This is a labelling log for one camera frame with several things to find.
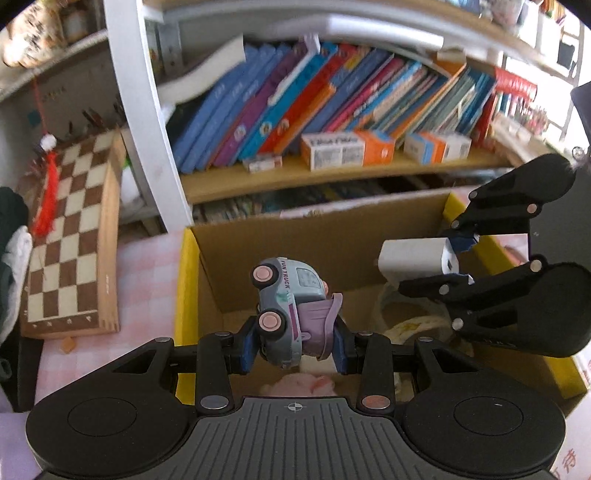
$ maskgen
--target white cloth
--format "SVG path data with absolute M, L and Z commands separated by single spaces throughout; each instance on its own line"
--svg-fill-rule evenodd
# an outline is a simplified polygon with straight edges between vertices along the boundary
M 2 261 L 12 270 L 13 284 L 8 290 L 8 310 L 6 321 L 0 325 L 0 345 L 12 332 L 17 322 L 18 311 L 21 308 L 22 286 L 33 250 L 33 239 L 26 226 L 20 227 L 6 245 Z

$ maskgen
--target dark cloth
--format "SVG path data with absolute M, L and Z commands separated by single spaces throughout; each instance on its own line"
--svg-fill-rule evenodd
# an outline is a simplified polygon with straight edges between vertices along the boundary
M 0 252 L 4 253 L 6 245 L 20 227 L 26 225 L 29 209 L 18 193 L 8 187 L 0 187 Z

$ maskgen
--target purple book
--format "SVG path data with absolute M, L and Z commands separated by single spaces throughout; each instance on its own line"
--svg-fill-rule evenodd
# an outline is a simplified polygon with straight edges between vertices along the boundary
M 244 107 L 240 118 L 235 123 L 234 130 L 228 135 L 228 140 L 217 154 L 215 159 L 216 165 L 232 165 L 236 161 L 238 151 L 244 140 L 265 112 L 269 97 L 275 93 L 280 81 L 287 77 L 304 55 L 306 55 L 306 51 L 306 45 L 304 43 L 296 44 L 292 51 L 285 55 L 275 70 L 271 72 L 261 90 Z

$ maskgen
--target pink checkered tablecloth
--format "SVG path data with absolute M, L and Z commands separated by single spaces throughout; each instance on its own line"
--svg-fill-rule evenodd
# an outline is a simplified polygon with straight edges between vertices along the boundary
M 46 340 L 35 403 L 61 387 L 159 336 L 172 337 L 183 232 L 147 238 L 117 250 L 121 331 L 76 338 L 65 355 L 62 340 Z

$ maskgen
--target round black pad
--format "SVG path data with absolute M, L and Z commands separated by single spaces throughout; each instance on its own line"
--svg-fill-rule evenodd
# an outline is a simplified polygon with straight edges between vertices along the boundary
M 506 435 L 523 423 L 523 414 L 517 405 L 495 397 L 464 400 L 456 406 L 453 415 L 462 427 L 479 435 Z
M 93 398 L 75 406 L 68 422 L 78 433 L 107 437 L 127 430 L 138 416 L 135 407 L 119 398 Z
M 68 478 L 119 478 L 167 456 L 189 426 L 187 410 L 141 377 L 75 382 L 39 402 L 27 439 L 41 466 Z
M 402 426 L 424 456 L 477 478 L 547 468 L 564 439 L 554 403 L 488 370 L 442 375 L 408 404 Z

